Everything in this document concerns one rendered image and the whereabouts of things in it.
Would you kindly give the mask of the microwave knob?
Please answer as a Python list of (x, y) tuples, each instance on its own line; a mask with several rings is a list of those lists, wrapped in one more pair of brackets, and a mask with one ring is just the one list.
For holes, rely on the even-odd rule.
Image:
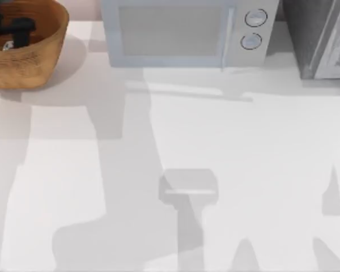
[(248, 11), (245, 15), (244, 21), (247, 26), (255, 28), (265, 24), (267, 19), (267, 12), (264, 9), (258, 8)]
[(255, 50), (262, 45), (262, 36), (257, 33), (244, 35), (240, 40), (240, 45), (245, 50)]

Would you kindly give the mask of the microwave oven door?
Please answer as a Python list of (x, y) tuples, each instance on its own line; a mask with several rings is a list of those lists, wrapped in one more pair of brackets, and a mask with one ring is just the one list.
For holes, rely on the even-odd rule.
[(222, 67), (232, 0), (100, 0), (113, 67)]

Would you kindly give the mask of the pale microwave oven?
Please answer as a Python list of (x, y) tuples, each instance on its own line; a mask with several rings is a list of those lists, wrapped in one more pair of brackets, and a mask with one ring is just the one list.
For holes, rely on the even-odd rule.
[[(227, 54), (228, 67), (257, 67), (261, 66), (266, 58), (279, 0), (232, 0), (234, 3), (233, 25), (231, 39)], [(260, 27), (249, 27), (244, 18), (248, 11), (264, 9), (268, 14), (265, 24)], [(262, 45), (255, 50), (245, 50), (240, 45), (241, 38), (249, 33), (262, 36)]]

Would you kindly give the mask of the wooden basket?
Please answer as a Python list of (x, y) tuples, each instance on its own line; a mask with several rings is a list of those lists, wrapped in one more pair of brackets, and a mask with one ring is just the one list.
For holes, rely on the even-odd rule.
[(69, 13), (56, 0), (7, 0), (0, 3), (4, 26), (15, 18), (30, 18), (36, 30), (29, 45), (3, 51), (12, 37), (0, 37), (0, 89), (28, 89), (48, 82), (61, 54)]

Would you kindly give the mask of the pale grey cabinet door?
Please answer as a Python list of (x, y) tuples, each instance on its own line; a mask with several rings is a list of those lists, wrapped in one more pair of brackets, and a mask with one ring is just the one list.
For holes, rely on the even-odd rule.
[(340, 0), (334, 0), (317, 51), (315, 79), (340, 79)]

